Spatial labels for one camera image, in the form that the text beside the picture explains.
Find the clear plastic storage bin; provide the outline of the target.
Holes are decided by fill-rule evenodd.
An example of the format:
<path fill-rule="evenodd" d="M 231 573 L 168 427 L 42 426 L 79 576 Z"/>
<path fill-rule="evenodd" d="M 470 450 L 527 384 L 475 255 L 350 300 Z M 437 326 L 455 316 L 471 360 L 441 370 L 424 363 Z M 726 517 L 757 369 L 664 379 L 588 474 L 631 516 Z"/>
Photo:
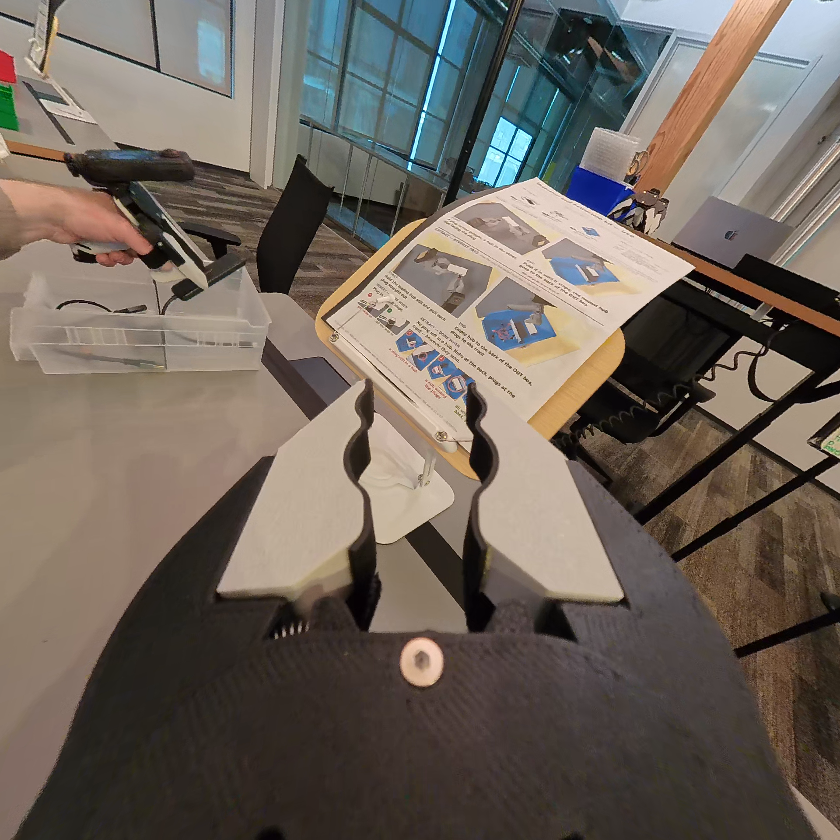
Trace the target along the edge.
<path fill-rule="evenodd" d="M 11 308 L 16 361 L 49 375 L 253 371 L 270 315 L 246 268 L 189 301 L 143 272 L 30 277 Z"/>

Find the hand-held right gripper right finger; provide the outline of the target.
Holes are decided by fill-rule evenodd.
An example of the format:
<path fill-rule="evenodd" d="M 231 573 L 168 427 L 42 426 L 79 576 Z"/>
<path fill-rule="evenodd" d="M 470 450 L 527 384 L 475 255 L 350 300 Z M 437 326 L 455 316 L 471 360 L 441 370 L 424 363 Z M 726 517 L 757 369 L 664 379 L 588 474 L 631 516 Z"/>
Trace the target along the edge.
<path fill-rule="evenodd" d="M 469 465 L 479 480 L 463 552 L 468 627 L 505 602 L 550 627 L 562 602 L 619 604 L 623 588 L 567 459 L 501 399 L 470 387 Z"/>

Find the blue container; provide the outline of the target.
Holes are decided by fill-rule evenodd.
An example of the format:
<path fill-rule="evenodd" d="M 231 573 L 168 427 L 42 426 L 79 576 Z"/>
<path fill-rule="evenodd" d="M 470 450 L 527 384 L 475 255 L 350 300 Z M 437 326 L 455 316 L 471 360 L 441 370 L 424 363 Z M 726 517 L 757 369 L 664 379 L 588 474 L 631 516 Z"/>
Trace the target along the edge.
<path fill-rule="evenodd" d="M 634 188 L 578 165 L 574 168 L 566 196 L 596 213 L 607 216 L 634 194 Z"/>

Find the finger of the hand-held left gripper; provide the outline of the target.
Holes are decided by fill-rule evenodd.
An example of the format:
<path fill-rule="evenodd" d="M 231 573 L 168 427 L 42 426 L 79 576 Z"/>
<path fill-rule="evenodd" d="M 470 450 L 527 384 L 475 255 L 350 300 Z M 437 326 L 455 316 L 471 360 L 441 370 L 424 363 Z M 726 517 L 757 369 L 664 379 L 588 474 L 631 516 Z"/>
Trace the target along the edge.
<path fill-rule="evenodd" d="M 203 254 L 142 184 L 132 184 L 132 225 L 151 246 L 141 261 L 154 283 L 175 287 L 185 282 L 185 288 L 174 293 L 178 298 L 209 288 L 209 264 Z"/>

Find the person's left hand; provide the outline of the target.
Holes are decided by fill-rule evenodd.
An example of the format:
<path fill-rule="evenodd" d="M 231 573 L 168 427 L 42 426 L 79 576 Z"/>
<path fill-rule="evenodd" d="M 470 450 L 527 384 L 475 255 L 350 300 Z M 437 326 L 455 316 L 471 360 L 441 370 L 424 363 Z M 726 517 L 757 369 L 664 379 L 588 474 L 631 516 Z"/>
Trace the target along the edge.
<path fill-rule="evenodd" d="M 1 181 L 2 188 L 20 219 L 23 247 L 41 240 L 121 244 L 95 256 L 106 267 L 128 266 L 151 251 L 106 193 L 8 180 Z"/>

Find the wooden post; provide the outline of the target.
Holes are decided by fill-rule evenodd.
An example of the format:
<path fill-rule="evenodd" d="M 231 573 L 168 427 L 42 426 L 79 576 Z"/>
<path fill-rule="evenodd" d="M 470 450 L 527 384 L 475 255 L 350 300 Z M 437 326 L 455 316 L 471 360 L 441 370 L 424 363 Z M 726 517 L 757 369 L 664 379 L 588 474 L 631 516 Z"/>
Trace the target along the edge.
<path fill-rule="evenodd" d="M 666 193 L 790 4 L 733 3 L 649 144 L 638 192 Z"/>

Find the wood top black desk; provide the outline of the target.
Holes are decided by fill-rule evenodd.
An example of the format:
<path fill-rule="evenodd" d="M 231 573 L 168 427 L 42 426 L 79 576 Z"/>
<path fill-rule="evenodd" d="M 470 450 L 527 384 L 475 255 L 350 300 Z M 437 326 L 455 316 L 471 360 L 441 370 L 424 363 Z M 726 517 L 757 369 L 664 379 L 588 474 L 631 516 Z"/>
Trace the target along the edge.
<path fill-rule="evenodd" d="M 700 303 L 698 290 L 681 292 L 678 303 L 688 303 L 700 314 L 710 316 L 717 326 L 732 326 L 737 338 L 750 338 L 790 361 L 807 369 L 808 374 L 785 394 L 769 398 L 768 405 L 751 421 L 733 433 L 724 443 L 640 508 L 635 519 L 650 522 L 666 508 L 694 489 L 717 467 L 745 448 L 755 438 L 794 406 L 821 403 L 838 396 L 838 381 L 829 382 L 838 373 L 839 321 L 838 292 L 814 281 L 746 255 L 733 269 L 709 261 L 681 246 L 661 245 L 693 266 L 689 278 L 713 291 L 735 293 L 736 301 L 766 305 L 771 325 L 747 326 L 740 312 L 724 316 Z"/>

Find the white container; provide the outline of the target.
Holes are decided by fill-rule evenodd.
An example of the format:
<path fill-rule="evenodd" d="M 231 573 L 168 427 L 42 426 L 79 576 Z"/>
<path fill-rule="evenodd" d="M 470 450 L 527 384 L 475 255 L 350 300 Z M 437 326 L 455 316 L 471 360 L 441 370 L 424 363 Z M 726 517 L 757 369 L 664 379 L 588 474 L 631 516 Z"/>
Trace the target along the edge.
<path fill-rule="evenodd" d="M 641 140 L 633 135 L 594 128 L 579 166 L 611 181 L 623 182 L 640 150 L 640 144 Z"/>

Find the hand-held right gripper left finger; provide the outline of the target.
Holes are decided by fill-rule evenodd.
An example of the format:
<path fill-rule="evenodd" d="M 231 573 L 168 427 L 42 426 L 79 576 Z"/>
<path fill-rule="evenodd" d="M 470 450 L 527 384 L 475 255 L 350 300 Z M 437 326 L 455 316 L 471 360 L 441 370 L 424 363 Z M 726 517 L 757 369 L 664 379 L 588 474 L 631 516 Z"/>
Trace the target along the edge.
<path fill-rule="evenodd" d="M 381 583 L 371 500 L 374 389 L 358 381 L 279 447 L 217 585 L 224 599 L 284 599 L 308 620 L 339 597 L 370 621 Z"/>

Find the instruction sheet wooden board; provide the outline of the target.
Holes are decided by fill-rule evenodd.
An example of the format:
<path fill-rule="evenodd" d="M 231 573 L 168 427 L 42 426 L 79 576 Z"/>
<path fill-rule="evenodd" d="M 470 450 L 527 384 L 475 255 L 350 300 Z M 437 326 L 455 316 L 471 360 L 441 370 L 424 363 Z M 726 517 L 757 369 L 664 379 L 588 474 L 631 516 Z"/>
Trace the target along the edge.
<path fill-rule="evenodd" d="M 470 385 L 551 439 L 622 362 L 622 328 L 693 269 L 532 179 L 405 226 L 324 302 L 316 331 L 473 478 Z"/>

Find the black chair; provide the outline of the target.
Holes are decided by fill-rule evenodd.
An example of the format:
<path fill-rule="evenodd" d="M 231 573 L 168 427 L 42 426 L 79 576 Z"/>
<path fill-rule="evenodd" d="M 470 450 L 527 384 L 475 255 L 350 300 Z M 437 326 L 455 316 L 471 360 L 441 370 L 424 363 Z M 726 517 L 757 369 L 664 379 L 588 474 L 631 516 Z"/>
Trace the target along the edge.
<path fill-rule="evenodd" d="M 259 237 L 255 265 L 262 292 L 288 294 L 320 226 L 333 187 L 325 185 L 298 154 L 286 187 Z"/>

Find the grey laptop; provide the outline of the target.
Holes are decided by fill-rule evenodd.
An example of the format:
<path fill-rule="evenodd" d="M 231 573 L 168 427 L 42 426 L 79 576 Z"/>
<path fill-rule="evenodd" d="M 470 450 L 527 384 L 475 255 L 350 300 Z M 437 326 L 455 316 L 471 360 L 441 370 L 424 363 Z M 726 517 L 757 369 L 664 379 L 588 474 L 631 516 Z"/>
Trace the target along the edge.
<path fill-rule="evenodd" d="M 671 244 L 733 270 L 744 256 L 771 261 L 793 232 L 786 223 L 709 196 Z"/>

